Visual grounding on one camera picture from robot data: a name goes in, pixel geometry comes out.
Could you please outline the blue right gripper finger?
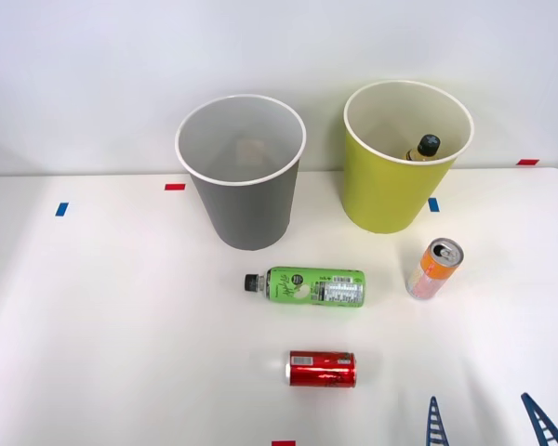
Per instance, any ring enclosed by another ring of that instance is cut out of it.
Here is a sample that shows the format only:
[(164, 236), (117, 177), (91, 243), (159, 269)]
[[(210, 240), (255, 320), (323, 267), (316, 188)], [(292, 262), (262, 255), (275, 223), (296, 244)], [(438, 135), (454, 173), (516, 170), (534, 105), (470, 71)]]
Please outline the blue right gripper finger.
[(539, 407), (528, 393), (521, 395), (521, 400), (529, 416), (539, 446), (558, 446), (558, 427)]
[(426, 436), (426, 446), (448, 446), (448, 439), (445, 433), (445, 427), (440, 415), (438, 402), (435, 396), (430, 399)]

